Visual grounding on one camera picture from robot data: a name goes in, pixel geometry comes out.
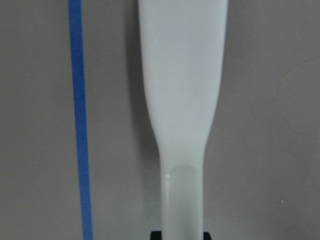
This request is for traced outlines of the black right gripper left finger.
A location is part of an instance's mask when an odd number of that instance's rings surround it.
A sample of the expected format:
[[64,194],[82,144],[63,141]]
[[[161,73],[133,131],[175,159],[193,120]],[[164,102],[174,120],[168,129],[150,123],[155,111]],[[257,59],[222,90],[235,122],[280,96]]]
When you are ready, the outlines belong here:
[[150,233],[150,240],[162,240],[162,232],[161,231],[152,231]]

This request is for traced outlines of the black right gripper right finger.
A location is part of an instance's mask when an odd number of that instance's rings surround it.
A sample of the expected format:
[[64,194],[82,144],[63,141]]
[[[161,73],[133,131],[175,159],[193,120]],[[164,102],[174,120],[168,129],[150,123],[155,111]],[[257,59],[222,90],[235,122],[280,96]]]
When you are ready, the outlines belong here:
[[211,235],[209,232],[205,231],[203,233],[203,240],[211,240]]

